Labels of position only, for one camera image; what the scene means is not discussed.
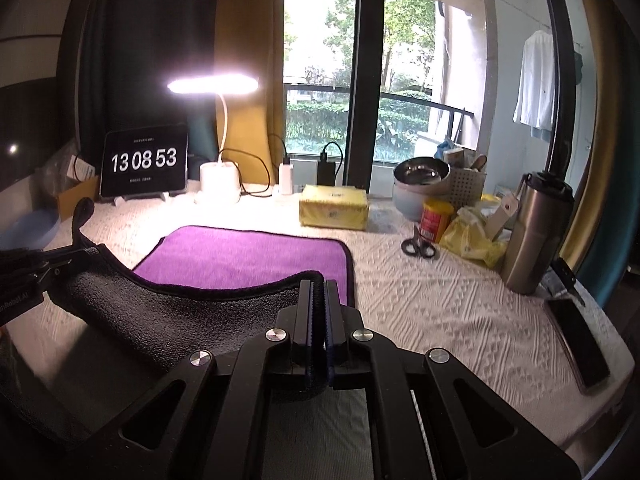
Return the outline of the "purple and grey towel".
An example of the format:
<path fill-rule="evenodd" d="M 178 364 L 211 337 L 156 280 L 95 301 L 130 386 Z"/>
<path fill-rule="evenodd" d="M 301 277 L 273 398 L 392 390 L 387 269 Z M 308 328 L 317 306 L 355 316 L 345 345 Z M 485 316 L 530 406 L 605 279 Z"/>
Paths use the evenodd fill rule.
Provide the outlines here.
<path fill-rule="evenodd" d="M 82 259 L 48 295 L 151 373 L 194 350 L 238 350 L 296 303 L 303 280 L 334 281 L 341 304 L 355 303 L 352 253 L 340 240 L 182 226 L 128 269 L 81 231 L 93 211 L 88 198 L 77 204 L 72 246 Z"/>

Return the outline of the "blue round cushion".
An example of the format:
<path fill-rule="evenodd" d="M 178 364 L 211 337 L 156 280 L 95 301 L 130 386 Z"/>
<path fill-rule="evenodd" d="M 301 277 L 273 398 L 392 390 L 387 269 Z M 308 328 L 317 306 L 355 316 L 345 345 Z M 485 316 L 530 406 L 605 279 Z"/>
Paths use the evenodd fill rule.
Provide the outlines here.
<path fill-rule="evenodd" d="M 60 217 L 55 209 L 32 211 L 1 233 L 1 249 L 43 249 L 55 238 L 60 224 Z"/>

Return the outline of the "brown cardboard box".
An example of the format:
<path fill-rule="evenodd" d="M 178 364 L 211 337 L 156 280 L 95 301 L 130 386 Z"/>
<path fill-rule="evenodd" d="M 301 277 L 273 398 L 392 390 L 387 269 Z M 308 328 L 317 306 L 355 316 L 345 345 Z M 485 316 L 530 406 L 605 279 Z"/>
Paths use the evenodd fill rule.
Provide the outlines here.
<path fill-rule="evenodd" d="M 60 219 L 65 221 L 70 218 L 83 198 L 91 198 L 95 202 L 99 196 L 99 182 L 99 177 L 95 176 L 58 194 L 56 204 Z"/>

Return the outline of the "black smartphone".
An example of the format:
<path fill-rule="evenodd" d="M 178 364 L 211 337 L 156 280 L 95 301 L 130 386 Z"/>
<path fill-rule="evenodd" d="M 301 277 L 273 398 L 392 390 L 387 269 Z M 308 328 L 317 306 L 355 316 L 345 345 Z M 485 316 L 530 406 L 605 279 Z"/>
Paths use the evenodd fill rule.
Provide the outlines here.
<path fill-rule="evenodd" d="M 570 362 L 579 390 L 590 393 L 605 382 L 611 372 L 582 312 L 570 298 L 546 300 L 544 310 Z"/>

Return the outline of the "white tablet stand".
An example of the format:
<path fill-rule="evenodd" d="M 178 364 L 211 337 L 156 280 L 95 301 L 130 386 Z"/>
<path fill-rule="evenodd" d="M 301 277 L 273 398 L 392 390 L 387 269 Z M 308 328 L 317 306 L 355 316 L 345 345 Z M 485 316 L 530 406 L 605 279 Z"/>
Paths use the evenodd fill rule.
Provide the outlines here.
<path fill-rule="evenodd" d="M 168 199 L 168 192 L 152 192 L 152 193 L 138 193 L 138 194 L 130 194 L 130 195 L 119 195 L 111 199 L 111 203 L 118 207 L 126 202 L 131 202 L 132 200 L 162 200 L 166 202 Z"/>

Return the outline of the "black tablet clock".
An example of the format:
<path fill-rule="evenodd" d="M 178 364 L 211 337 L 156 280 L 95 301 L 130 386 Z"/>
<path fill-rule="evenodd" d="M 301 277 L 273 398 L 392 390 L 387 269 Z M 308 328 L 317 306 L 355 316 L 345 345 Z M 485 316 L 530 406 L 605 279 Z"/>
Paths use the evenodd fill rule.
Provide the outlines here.
<path fill-rule="evenodd" d="M 111 131 L 104 139 L 99 194 L 104 200 L 181 192 L 188 180 L 183 124 Z"/>

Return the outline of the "black scissors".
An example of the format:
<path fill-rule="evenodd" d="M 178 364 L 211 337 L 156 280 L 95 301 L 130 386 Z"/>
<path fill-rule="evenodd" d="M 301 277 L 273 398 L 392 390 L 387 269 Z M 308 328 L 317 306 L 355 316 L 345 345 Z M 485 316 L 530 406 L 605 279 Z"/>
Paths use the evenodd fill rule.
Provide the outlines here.
<path fill-rule="evenodd" d="M 412 237 L 401 242 L 400 249 L 406 256 L 413 258 L 431 260 L 438 256 L 437 248 L 421 234 L 418 226 L 413 227 Z"/>

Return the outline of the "yellow plastic bag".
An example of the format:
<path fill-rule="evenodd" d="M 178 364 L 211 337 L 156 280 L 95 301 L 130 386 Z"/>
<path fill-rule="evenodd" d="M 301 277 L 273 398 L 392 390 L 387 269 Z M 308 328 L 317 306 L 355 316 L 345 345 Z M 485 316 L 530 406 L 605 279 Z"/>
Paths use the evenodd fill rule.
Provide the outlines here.
<path fill-rule="evenodd" d="M 506 253 L 510 234 L 506 224 L 498 231 L 486 233 L 489 219 L 502 211 L 501 200 L 495 195 L 483 194 L 473 205 L 462 206 L 447 226 L 439 245 L 464 260 L 495 269 Z"/>

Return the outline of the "stainless steel tumbler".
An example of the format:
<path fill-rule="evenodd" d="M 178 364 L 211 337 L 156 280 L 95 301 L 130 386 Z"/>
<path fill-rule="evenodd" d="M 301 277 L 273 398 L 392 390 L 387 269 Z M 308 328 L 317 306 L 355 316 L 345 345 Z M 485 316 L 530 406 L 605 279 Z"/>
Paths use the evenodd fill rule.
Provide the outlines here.
<path fill-rule="evenodd" d="M 572 188 L 548 171 L 524 174 L 500 271 L 504 286 L 531 295 L 558 253 L 574 209 Z"/>

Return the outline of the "white desk lamp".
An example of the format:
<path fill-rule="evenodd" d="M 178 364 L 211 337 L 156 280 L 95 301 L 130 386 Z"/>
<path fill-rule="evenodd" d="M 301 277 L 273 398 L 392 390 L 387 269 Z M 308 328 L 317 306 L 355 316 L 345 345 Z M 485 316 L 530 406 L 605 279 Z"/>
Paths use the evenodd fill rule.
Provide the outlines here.
<path fill-rule="evenodd" d="M 191 101 L 190 150 L 203 202 L 228 205 L 240 199 L 240 170 L 221 155 L 229 129 L 227 99 L 248 96 L 258 87 L 255 77 L 240 72 L 182 76 L 167 84 L 172 94 Z"/>

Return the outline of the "red and yellow can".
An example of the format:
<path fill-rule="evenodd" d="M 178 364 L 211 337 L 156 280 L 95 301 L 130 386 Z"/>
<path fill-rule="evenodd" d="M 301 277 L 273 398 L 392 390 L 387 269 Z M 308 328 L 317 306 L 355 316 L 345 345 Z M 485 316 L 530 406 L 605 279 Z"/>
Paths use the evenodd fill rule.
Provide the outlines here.
<path fill-rule="evenodd" d="M 454 206 L 446 200 L 427 197 L 423 203 L 419 232 L 431 243 L 438 244 L 454 215 Z"/>

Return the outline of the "wooden spatula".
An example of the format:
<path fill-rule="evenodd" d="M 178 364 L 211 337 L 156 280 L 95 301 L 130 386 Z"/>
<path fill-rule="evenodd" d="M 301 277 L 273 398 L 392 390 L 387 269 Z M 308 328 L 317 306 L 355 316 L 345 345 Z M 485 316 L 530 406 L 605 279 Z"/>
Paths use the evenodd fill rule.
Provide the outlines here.
<path fill-rule="evenodd" d="M 509 193 L 500 200 L 498 208 L 487 218 L 485 234 L 488 240 L 495 240 L 506 224 L 518 214 L 520 202 L 518 198 Z"/>

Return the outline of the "pale blue bowl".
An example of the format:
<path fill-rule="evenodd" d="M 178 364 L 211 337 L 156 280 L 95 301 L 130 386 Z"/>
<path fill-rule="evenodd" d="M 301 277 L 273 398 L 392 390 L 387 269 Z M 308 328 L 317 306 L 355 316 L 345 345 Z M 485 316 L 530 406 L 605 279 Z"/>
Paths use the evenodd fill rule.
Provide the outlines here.
<path fill-rule="evenodd" d="M 423 204 L 428 198 L 449 200 L 449 194 L 433 194 L 419 192 L 411 188 L 403 188 L 398 183 L 393 186 L 393 203 L 395 208 L 409 221 L 419 222 L 422 217 Z"/>

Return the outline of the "white perforated utensil basket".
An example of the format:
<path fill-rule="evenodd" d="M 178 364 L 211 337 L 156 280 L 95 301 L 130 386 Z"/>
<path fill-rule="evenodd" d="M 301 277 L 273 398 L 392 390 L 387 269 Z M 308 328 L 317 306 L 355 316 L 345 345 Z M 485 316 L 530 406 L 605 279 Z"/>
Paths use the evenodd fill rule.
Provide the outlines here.
<path fill-rule="evenodd" d="M 480 200 L 486 174 L 470 168 L 452 168 L 449 180 L 449 201 L 454 209 L 458 210 L 461 207 L 474 206 Z"/>

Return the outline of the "yellow tissue pack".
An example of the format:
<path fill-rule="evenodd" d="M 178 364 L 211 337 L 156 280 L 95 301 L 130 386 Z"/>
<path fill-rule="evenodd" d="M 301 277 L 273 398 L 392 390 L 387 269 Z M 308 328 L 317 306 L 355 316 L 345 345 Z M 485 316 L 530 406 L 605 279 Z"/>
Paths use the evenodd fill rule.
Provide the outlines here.
<path fill-rule="evenodd" d="M 306 185 L 298 201 L 302 226 L 364 231 L 367 229 L 369 201 L 359 188 Z"/>

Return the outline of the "white charger adapter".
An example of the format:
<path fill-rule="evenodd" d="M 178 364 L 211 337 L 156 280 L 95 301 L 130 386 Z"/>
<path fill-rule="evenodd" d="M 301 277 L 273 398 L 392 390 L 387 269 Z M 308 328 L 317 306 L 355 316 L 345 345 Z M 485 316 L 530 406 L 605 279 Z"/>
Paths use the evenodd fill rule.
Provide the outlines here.
<path fill-rule="evenodd" d="M 293 165 L 281 162 L 279 165 L 279 193 L 281 195 L 292 195 L 294 193 Z"/>

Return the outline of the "steel mixing bowl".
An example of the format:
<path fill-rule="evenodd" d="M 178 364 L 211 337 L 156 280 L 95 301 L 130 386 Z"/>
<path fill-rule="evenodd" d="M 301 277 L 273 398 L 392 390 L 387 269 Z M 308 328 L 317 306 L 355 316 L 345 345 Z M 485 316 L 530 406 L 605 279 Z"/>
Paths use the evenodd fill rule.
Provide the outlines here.
<path fill-rule="evenodd" d="M 423 195 L 445 195 L 450 190 L 451 168 L 443 160 L 420 156 L 404 160 L 393 172 L 394 183 Z"/>

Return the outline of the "black power bank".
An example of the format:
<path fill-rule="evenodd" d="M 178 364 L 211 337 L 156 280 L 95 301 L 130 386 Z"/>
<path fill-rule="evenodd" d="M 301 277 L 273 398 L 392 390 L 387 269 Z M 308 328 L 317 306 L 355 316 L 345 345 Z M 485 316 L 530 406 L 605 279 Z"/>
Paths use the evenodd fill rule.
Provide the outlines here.
<path fill-rule="evenodd" d="M 320 159 L 317 164 L 316 183 L 320 186 L 334 186 L 336 166 L 333 160 Z"/>

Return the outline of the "white hanging shirt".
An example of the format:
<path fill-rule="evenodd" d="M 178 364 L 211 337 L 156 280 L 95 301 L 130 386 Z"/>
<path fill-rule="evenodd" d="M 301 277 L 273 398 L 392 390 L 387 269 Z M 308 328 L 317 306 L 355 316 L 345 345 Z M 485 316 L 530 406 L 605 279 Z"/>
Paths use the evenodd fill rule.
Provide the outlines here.
<path fill-rule="evenodd" d="M 513 121 L 536 130 L 550 131 L 554 98 L 553 38 L 548 32 L 537 30 L 524 42 Z"/>

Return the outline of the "mustard yellow curtain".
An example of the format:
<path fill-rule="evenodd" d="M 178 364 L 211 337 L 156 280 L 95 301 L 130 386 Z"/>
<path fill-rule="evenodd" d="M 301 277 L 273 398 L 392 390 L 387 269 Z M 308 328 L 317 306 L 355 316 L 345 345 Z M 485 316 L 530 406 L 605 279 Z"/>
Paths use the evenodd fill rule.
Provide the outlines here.
<path fill-rule="evenodd" d="M 214 69 L 258 80 L 248 96 L 228 98 L 224 158 L 238 164 L 242 180 L 276 180 L 284 133 L 284 0 L 217 0 Z"/>

